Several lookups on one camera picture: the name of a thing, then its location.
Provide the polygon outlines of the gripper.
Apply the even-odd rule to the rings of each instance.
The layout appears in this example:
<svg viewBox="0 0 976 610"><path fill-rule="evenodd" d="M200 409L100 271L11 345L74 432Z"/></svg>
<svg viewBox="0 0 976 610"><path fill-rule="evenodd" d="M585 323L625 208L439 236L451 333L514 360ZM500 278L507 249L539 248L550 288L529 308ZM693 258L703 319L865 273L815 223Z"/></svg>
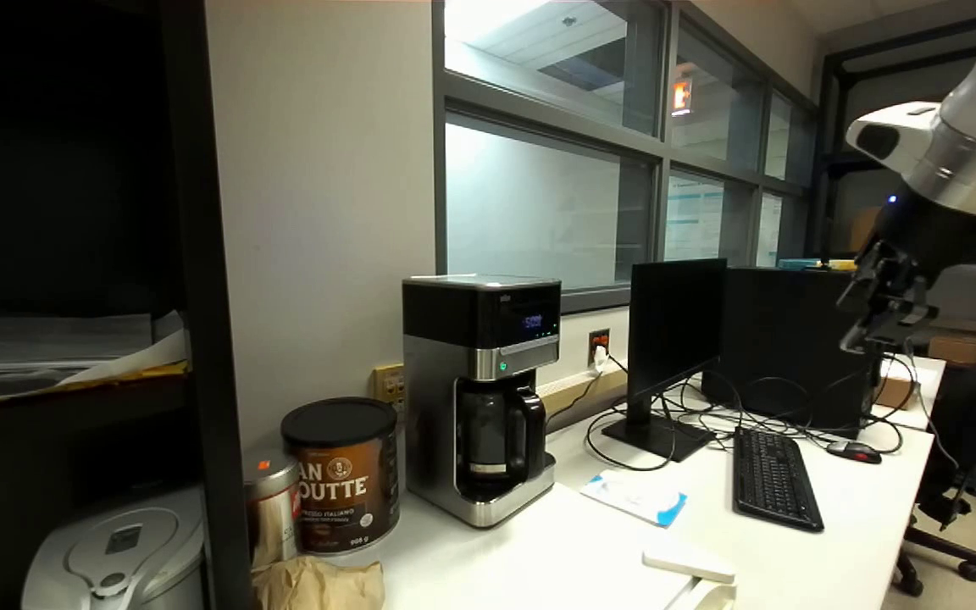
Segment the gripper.
<svg viewBox="0 0 976 610"><path fill-rule="evenodd" d="M941 271L976 259L976 215L901 188L880 206L836 307L857 320L840 350L864 354L902 347L936 319L929 283ZM907 282L900 274L908 273Z"/></svg>

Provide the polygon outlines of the glass coffee carafe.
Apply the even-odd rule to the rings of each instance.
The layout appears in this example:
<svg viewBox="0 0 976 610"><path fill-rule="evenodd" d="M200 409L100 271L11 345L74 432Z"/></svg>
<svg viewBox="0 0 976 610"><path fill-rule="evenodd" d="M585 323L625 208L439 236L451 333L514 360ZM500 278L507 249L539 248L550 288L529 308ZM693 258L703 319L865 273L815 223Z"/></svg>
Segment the glass coffee carafe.
<svg viewBox="0 0 976 610"><path fill-rule="evenodd" d="M457 489L487 502L546 471L545 402L535 371L456 386Z"/></svg>

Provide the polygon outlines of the silver coffee tin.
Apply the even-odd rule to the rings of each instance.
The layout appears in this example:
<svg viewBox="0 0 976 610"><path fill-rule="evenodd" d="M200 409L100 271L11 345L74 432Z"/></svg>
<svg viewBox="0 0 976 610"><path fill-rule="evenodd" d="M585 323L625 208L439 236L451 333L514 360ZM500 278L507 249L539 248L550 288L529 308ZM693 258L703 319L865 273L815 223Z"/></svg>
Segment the silver coffee tin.
<svg viewBox="0 0 976 610"><path fill-rule="evenodd" d="M267 446L245 455L241 471L252 568L295 558L301 552L298 462L282 447Z"/></svg>

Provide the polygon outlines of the cardboard box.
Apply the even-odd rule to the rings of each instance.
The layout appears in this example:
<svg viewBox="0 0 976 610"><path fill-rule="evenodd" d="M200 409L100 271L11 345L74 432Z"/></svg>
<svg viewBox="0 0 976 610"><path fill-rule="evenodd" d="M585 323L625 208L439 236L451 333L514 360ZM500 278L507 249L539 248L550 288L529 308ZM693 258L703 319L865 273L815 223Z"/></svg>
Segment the cardboard box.
<svg viewBox="0 0 976 610"><path fill-rule="evenodd" d="M909 374L883 372L873 389L873 405L903 409L917 393L918 383Z"/></svg>

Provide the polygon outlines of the black computer tower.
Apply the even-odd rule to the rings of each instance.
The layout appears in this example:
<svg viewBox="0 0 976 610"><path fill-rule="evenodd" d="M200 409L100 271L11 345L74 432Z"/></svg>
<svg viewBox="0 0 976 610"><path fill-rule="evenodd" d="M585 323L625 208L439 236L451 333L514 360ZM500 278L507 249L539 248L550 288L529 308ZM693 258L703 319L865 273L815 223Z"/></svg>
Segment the black computer tower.
<svg viewBox="0 0 976 610"><path fill-rule="evenodd" d="M855 440L873 406L879 357L841 350L856 323L837 308L851 274L729 268L716 366L702 374L710 402Z"/></svg>

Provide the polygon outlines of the black keyboard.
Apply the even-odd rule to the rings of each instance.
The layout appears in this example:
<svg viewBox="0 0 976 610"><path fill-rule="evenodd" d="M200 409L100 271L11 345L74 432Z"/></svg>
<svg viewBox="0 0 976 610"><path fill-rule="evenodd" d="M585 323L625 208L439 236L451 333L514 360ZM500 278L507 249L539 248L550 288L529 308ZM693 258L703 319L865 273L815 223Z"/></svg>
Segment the black keyboard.
<svg viewBox="0 0 976 610"><path fill-rule="evenodd" d="M824 530L796 441L739 426L731 455L736 513L806 532Z"/></svg>

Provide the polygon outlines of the white and blue packet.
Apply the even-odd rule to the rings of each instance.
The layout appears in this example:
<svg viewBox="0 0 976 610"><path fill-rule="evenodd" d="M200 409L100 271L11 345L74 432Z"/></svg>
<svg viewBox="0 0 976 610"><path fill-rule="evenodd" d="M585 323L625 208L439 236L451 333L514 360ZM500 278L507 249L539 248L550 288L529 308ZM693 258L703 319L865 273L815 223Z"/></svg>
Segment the white and blue packet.
<svg viewBox="0 0 976 610"><path fill-rule="evenodd" d="M611 469L594 475L579 493L662 529L674 524L689 499L674 484L647 479L638 472Z"/></svg>

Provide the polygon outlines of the flat white block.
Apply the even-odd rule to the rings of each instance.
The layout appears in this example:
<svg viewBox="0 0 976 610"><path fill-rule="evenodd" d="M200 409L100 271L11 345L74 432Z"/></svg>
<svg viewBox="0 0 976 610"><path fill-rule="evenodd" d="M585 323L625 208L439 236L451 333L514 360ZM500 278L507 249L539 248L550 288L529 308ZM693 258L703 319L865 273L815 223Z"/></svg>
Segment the flat white block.
<svg viewBox="0 0 976 610"><path fill-rule="evenodd" d="M642 561L647 567L735 585L736 570L727 560L701 548L678 541L655 541L643 549Z"/></svg>

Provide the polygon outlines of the window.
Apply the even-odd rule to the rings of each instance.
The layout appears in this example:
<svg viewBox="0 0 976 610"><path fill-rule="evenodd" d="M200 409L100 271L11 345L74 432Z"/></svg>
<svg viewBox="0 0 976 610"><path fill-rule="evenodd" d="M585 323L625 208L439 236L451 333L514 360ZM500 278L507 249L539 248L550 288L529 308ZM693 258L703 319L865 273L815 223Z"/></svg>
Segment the window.
<svg viewBox="0 0 976 610"><path fill-rule="evenodd" d="M434 0L436 266L622 308L632 267L808 238L818 110L688 0Z"/></svg>

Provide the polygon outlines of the crumpled brown paper bag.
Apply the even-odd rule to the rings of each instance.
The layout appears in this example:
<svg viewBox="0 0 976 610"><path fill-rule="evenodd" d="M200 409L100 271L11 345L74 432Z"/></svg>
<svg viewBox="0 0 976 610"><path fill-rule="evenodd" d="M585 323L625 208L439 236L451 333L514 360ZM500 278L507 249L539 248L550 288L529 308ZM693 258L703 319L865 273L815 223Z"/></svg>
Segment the crumpled brown paper bag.
<svg viewBox="0 0 976 610"><path fill-rule="evenodd" d="M382 564L342 567L310 556L271 563L251 574L251 610L383 610Z"/></svg>

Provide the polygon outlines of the black shelf unit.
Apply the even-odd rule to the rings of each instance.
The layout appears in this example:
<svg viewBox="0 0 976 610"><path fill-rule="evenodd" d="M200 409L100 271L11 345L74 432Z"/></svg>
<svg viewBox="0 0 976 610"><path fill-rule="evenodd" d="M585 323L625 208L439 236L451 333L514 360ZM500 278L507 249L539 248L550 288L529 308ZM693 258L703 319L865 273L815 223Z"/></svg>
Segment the black shelf unit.
<svg viewBox="0 0 976 610"><path fill-rule="evenodd" d="M0 402L0 610L65 524L196 486L205 607L248 610L204 0L0 0L0 317L178 313L178 374Z"/></svg>

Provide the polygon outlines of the white countertop appliance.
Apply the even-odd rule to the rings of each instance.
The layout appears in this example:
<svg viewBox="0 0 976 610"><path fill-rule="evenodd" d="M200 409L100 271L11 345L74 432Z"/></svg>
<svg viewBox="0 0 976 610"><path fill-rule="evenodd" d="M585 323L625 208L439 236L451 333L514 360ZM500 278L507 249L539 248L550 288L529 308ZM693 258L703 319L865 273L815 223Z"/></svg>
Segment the white countertop appliance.
<svg viewBox="0 0 976 610"><path fill-rule="evenodd" d="M205 610L204 513L196 486L78 518L50 533L22 610Z"/></svg>

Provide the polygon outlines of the stack of papers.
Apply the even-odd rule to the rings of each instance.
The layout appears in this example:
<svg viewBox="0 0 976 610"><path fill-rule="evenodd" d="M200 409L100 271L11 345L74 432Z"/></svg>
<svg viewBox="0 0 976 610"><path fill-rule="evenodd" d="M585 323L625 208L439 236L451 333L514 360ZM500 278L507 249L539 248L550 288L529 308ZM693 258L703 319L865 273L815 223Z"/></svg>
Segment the stack of papers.
<svg viewBox="0 0 976 610"><path fill-rule="evenodd" d="M178 313L0 317L0 402L178 374L186 360Z"/></svg>

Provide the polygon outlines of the black metal frame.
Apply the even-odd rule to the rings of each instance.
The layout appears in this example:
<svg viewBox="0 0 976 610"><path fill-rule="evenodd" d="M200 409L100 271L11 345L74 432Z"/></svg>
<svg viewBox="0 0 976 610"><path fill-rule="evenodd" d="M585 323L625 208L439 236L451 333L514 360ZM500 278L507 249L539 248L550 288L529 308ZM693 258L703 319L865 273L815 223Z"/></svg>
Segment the black metal frame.
<svg viewBox="0 0 976 610"><path fill-rule="evenodd" d="M843 174L887 169L857 151L846 138L852 123L846 119L846 101L852 86L860 81L964 59L976 61L976 16L865 45L845 47L826 55L820 85L821 134L814 153L812 178L814 189L820 188L822 182L829 183L824 206L825 230L833 225L836 182Z"/></svg>

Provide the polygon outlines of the yellow wall socket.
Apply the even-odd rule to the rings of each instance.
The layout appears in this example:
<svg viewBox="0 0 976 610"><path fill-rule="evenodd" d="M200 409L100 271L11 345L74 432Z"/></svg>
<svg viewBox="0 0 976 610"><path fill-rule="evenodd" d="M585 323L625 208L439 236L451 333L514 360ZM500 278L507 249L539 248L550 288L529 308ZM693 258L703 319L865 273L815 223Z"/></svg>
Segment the yellow wall socket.
<svg viewBox="0 0 976 610"><path fill-rule="evenodd" d="M404 410L404 368L402 363L383 364L372 370L369 378L371 396L377 401L386 402L396 412Z"/></svg>

